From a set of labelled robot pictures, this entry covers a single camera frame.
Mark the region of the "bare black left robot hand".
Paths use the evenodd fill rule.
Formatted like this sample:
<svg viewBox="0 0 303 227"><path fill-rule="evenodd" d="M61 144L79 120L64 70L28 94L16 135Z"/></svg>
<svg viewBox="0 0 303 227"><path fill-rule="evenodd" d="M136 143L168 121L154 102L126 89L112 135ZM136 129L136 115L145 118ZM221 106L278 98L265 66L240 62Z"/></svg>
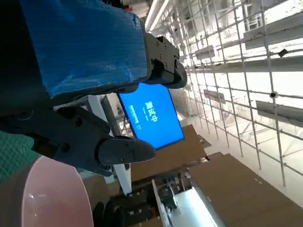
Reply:
<svg viewBox="0 0 303 227"><path fill-rule="evenodd" d="M0 129L33 138L33 151L101 176L154 158L148 142L111 136L72 104L140 83L178 89L187 74L178 49L136 14L100 0L1 1Z"/></svg>

